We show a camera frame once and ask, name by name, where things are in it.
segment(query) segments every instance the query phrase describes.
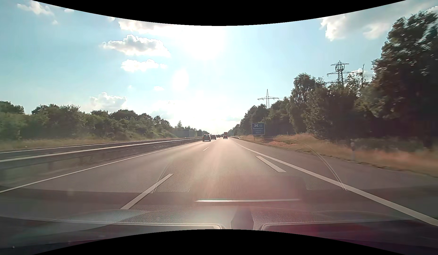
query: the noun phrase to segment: dark car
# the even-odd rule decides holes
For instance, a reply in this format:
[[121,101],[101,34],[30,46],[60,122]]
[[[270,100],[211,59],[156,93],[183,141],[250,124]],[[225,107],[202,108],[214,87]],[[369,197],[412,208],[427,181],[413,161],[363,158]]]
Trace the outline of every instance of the dark car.
[[203,135],[202,141],[203,142],[206,142],[206,141],[211,142],[211,136],[210,135]]

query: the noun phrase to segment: road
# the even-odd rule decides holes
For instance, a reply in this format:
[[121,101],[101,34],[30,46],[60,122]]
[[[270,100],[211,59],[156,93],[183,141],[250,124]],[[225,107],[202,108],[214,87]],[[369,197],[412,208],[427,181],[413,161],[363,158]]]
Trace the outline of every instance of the road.
[[296,189],[290,180],[301,177],[311,201],[299,202],[297,210],[367,211],[438,224],[438,178],[325,160],[346,194],[317,156],[234,138],[193,142],[0,187],[0,216],[54,219],[107,209],[180,208],[194,187],[198,199],[291,199]]

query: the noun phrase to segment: car dashboard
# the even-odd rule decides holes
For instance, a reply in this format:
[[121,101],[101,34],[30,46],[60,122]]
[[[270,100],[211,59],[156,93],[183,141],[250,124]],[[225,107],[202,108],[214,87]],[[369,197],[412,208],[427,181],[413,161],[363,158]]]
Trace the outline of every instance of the car dashboard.
[[25,254],[25,249],[31,247],[44,252],[44,249],[50,251],[123,236],[194,229],[253,229],[346,241],[402,254],[438,254],[436,226],[365,212],[345,213],[347,220],[336,217],[337,212],[309,213],[267,207],[206,206],[158,212],[106,210],[47,222],[24,231],[2,245],[0,255]]

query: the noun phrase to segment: power line tower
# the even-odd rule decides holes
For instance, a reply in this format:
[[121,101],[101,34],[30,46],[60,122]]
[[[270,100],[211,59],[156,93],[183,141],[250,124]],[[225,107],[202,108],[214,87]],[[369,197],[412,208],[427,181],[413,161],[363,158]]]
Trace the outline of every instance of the power line tower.
[[275,97],[270,97],[268,90],[266,90],[266,96],[264,98],[257,98],[257,100],[266,100],[266,108],[269,109],[269,100],[270,99],[280,99],[280,98],[275,98]]
[[337,79],[336,80],[332,80],[326,83],[329,84],[345,84],[345,82],[348,80],[346,78],[343,78],[343,74],[344,73],[354,73],[354,72],[350,72],[350,71],[345,71],[345,65],[348,65],[349,63],[343,63],[341,61],[332,64],[335,66],[335,72],[330,72],[327,74],[327,76],[329,77],[330,74],[336,74],[337,75]]

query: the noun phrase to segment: highway exit sign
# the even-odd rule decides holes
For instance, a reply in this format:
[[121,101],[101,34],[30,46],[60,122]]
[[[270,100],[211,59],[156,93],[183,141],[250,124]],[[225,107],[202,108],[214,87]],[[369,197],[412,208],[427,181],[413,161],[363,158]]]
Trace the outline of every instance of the highway exit sign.
[[252,135],[264,135],[265,123],[252,123]]

